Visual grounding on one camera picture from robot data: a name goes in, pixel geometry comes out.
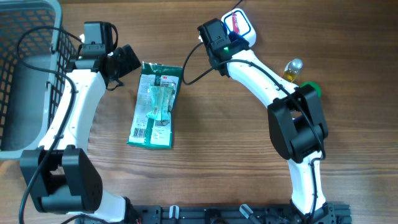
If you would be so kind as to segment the teal toothbrush package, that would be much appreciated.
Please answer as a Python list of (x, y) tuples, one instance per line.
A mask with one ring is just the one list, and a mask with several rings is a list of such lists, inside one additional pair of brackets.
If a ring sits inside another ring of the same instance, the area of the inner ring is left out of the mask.
[(170, 101), (172, 99), (173, 88), (171, 86), (150, 86), (150, 111), (147, 117), (156, 121), (165, 121), (171, 119), (169, 111)]

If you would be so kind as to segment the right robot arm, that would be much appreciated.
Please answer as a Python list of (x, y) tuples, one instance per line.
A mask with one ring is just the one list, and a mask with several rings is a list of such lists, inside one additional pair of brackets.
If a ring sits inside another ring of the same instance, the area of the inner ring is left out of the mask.
[(212, 69), (244, 85), (266, 107), (271, 143), (289, 165), (292, 205), (303, 222), (319, 221), (326, 205), (320, 163), (326, 157), (328, 130), (317, 91), (277, 76), (221, 20), (212, 19), (197, 30)]

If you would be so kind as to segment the red white toothpaste box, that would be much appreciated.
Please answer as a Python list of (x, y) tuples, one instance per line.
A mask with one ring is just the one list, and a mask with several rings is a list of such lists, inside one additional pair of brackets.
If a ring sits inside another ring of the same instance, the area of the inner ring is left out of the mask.
[(235, 12), (232, 13), (233, 32), (240, 34), (238, 16)]

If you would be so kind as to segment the clear Vim dish soap bottle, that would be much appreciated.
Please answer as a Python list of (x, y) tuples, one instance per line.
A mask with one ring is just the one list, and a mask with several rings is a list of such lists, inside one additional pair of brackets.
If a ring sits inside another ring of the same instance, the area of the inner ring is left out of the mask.
[(289, 82), (293, 82), (299, 77), (302, 69), (302, 60), (299, 58), (295, 58), (286, 65), (285, 70), (282, 74), (282, 78)]

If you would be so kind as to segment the green white sponge package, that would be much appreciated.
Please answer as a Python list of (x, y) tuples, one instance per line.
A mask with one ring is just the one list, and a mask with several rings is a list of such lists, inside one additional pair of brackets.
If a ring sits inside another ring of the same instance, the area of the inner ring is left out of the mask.
[[(128, 145), (148, 149), (170, 149), (172, 147), (172, 114), (180, 91), (181, 77), (182, 67), (146, 62), (142, 64), (136, 106), (131, 131), (127, 139)], [(147, 117), (151, 104), (149, 87), (152, 85), (171, 86), (174, 89), (169, 106), (170, 120), (156, 121)]]

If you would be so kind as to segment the green lid white jar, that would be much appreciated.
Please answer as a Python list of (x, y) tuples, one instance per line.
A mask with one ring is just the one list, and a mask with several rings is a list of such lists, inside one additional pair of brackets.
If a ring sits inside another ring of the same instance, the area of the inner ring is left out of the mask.
[(317, 83), (315, 83), (315, 82), (304, 82), (303, 84), (301, 84), (301, 87), (305, 87), (305, 86), (312, 87), (316, 91), (318, 97), (319, 98), (322, 97), (322, 89), (320, 88), (320, 86)]

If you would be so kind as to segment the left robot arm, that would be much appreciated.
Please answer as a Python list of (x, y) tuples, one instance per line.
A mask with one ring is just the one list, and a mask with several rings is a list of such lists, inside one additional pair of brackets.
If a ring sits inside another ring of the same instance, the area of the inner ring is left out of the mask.
[(142, 218), (127, 197), (103, 188), (103, 181), (87, 156), (88, 138), (97, 106), (111, 82), (141, 63), (129, 45), (118, 46), (118, 31), (109, 22), (84, 25), (85, 36), (59, 76), (64, 78), (60, 102), (45, 136), (34, 150), (21, 154), (20, 168), (27, 188), (19, 222), (31, 199), (40, 213), (69, 215), (86, 223), (140, 223)]

